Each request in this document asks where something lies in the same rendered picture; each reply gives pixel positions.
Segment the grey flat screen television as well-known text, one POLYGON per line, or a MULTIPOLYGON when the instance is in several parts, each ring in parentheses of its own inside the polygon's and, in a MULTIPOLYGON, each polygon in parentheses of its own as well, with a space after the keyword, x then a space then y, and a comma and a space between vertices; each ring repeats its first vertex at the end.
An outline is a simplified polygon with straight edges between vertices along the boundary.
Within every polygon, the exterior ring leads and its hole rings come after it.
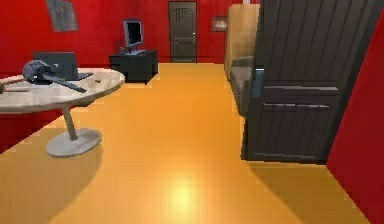
POLYGON ((134 50, 134 47, 138 47, 143 43, 142 23, 138 19, 125 19, 122 24, 124 29, 126 53, 128 55, 134 55, 138 52, 138 49, 134 50))

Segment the tan wooden cupboard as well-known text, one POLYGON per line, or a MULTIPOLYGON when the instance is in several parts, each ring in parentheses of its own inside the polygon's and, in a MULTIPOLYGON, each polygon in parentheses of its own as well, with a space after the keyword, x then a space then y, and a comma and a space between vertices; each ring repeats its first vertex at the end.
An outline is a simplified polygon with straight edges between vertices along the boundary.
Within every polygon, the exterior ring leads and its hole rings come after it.
POLYGON ((232 60, 254 54, 259 4, 233 4, 228 9, 224 70, 230 77, 232 60))

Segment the black television stand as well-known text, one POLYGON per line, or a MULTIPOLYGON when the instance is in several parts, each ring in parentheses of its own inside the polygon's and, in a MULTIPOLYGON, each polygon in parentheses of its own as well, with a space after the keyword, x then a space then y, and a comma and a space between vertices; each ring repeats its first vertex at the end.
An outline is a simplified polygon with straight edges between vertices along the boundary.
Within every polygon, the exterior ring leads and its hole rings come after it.
POLYGON ((109 56, 112 70, 122 73, 126 83, 148 83, 158 74, 156 50, 144 50, 135 55, 116 53, 109 56))

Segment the grey dish brush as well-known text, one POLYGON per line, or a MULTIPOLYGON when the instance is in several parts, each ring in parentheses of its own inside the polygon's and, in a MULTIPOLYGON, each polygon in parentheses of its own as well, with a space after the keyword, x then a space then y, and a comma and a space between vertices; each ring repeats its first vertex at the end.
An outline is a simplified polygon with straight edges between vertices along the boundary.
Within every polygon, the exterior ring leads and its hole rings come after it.
POLYGON ((86 92, 86 89, 57 77, 51 66, 42 60, 27 62, 23 67, 22 76, 27 82, 34 85, 51 85, 56 83, 80 93, 86 92))

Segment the small brown framed picture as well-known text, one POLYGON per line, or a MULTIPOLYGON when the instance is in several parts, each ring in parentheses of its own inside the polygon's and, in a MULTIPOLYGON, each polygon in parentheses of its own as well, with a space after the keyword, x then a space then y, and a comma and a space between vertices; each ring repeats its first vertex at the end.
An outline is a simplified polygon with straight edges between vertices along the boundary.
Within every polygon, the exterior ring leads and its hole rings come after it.
POLYGON ((227 30, 227 17, 214 16, 211 20, 212 32, 225 32, 227 30))

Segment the grey framed wall picture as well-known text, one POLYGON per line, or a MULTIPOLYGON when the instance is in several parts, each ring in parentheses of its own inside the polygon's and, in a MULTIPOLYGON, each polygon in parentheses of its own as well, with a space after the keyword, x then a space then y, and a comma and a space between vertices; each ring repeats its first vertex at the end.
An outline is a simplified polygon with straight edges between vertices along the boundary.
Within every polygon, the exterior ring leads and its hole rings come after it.
POLYGON ((73 4, 68 0, 45 0, 55 32, 77 31, 78 23, 73 4))

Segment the dark brown open room door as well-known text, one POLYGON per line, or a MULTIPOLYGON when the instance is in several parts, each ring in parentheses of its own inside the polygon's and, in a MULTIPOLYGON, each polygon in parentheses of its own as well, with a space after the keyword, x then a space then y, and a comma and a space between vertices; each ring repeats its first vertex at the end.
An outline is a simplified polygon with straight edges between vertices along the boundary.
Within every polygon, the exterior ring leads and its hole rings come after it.
POLYGON ((260 0, 242 159, 324 164, 384 0, 260 0))

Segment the dark grey laptop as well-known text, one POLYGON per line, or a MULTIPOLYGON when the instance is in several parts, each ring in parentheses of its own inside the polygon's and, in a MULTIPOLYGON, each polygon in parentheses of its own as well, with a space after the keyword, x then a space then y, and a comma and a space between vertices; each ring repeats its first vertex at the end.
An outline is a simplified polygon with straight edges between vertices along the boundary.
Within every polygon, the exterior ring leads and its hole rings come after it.
POLYGON ((74 52, 34 52, 33 58, 44 61, 57 77, 67 81, 80 81, 92 75, 92 72, 78 72, 74 52))

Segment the dark brown closed room door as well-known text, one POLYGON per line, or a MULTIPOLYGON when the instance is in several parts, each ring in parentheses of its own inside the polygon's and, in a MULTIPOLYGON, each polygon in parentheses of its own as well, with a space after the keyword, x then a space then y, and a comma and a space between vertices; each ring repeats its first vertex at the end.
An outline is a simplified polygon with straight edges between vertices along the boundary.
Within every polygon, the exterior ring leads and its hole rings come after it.
POLYGON ((196 63, 197 47, 192 43, 192 33, 196 33, 196 3, 172 1, 168 7, 170 59, 177 63, 196 63))

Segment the round white pedestal table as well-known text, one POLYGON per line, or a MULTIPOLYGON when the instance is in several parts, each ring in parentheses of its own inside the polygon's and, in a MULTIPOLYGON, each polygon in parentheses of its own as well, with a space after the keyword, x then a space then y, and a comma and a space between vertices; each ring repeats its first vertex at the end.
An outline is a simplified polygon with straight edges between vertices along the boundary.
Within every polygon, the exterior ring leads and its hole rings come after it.
POLYGON ((102 140, 99 131, 74 125, 70 109, 86 107, 95 100, 118 90, 125 77, 106 68, 89 68, 92 75, 74 84, 86 89, 80 93, 62 85, 34 85, 20 75, 0 79, 6 91, 0 94, 0 153, 10 149, 58 116, 63 116, 66 130, 46 145, 52 157, 81 155, 95 148, 102 140))

